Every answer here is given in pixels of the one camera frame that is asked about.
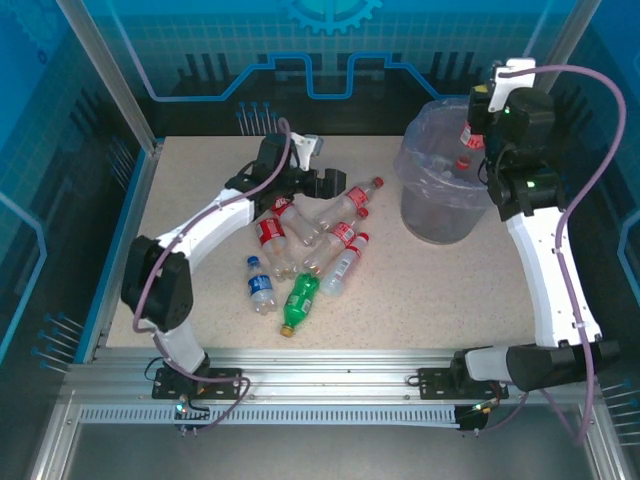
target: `table surface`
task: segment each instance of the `table surface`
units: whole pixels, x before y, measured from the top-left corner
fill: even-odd
[[[166,139],[140,226],[155,237],[183,223],[218,195],[224,183],[255,158],[261,137]],[[282,310],[265,317],[251,310],[246,258],[260,245],[252,226],[226,239],[193,275],[190,315],[205,348],[409,349],[521,344],[534,340],[533,308],[517,250],[490,209],[473,232],[450,246],[425,243],[400,217],[402,186],[393,160],[401,137],[327,137],[312,168],[336,167],[348,184],[379,175],[385,185],[369,205],[362,229],[371,240],[345,293],[316,295],[311,314],[285,338]],[[296,196],[308,217],[333,200]],[[310,251],[287,231],[295,258]],[[293,281],[273,282],[279,305]],[[118,303],[109,347],[149,347],[131,330],[132,314]]]

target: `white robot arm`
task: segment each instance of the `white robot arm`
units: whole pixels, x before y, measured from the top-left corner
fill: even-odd
[[[200,262],[225,238],[262,215],[276,197],[303,193],[311,197],[332,198],[346,187],[343,172],[326,169],[324,178],[319,178],[318,172],[310,169],[311,158],[320,153],[322,138],[292,133],[291,140],[290,157],[278,177],[256,195],[222,207],[198,222],[173,248],[153,283],[141,323],[144,322],[144,326],[162,343],[172,362],[191,374],[208,368],[208,358],[195,338],[188,317],[193,305],[191,274]],[[283,134],[268,135],[260,146],[258,159],[252,162],[250,174],[241,171],[227,182],[226,188],[209,205],[170,232],[155,240],[144,236],[134,240],[121,290],[122,300],[132,311],[135,311],[142,287],[160,253],[176,236],[182,235],[184,227],[200,213],[247,192],[268,178],[279,163],[284,142]]]
[[[553,170],[550,133],[553,101],[533,88],[534,74],[501,78],[500,73],[535,67],[533,59],[510,59],[495,69],[489,86],[472,90],[468,121],[486,145],[489,195],[507,224],[524,267],[535,317],[535,345],[494,346],[464,352],[474,381],[514,383],[524,391],[584,379],[584,355],[573,308],[555,255],[555,234],[566,202]],[[581,308],[596,366],[617,357],[616,342],[602,340],[584,297],[566,226],[563,255]]]

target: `water bottle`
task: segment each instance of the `water bottle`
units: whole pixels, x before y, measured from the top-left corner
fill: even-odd
[[[278,197],[271,207],[271,211],[278,216],[280,223],[293,230],[293,233],[307,247],[315,245],[316,238],[320,235],[320,229],[304,218],[292,201]]]
[[[269,312],[275,312],[277,308],[276,296],[273,293],[271,280],[269,276],[262,271],[260,260],[258,257],[249,257],[247,259],[249,272],[249,295],[256,312],[266,315]]]
[[[369,211],[361,208],[357,211],[355,218],[348,222],[340,222],[333,227],[333,230],[325,233],[316,249],[304,259],[305,270],[315,275],[322,275],[331,260],[351,245],[356,238],[357,225],[368,216]]]
[[[256,233],[276,280],[282,282],[285,278],[295,278],[298,267],[289,252],[287,237],[280,221],[277,218],[262,220],[256,224]]]
[[[327,210],[319,213],[315,217],[315,222],[322,231],[333,228],[338,222],[347,218],[352,218],[358,209],[364,207],[371,201],[374,192],[384,185],[380,177],[376,177],[369,182],[359,183],[346,194],[342,195]]]
[[[362,251],[368,243],[369,235],[359,233],[353,243],[344,249],[322,279],[320,283],[322,293],[331,297],[342,295],[347,277],[355,270],[355,266],[362,256]]]

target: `metal bracket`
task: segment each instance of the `metal bracket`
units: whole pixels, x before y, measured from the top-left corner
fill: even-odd
[[[467,381],[458,384],[449,368],[421,368],[417,386],[421,400],[490,400],[496,396],[492,382]],[[509,389],[500,388],[500,399],[509,398]]]
[[[209,378],[240,378],[239,368],[210,368]],[[193,380],[181,375],[172,368],[162,367],[156,371],[151,398],[155,400],[178,400],[180,395],[198,400],[237,400],[240,397],[240,380],[229,383],[212,383],[210,387],[198,391]]]

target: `green bottle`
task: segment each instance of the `green bottle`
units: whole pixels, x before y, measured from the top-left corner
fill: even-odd
[[[280,334],[291,338],[295,328],[307,318],[313,303],[313,297],[320,287],[320,280],[310,273],[303,273],[296,278],[296,284],[289,294],[284,306],[284,325]]]

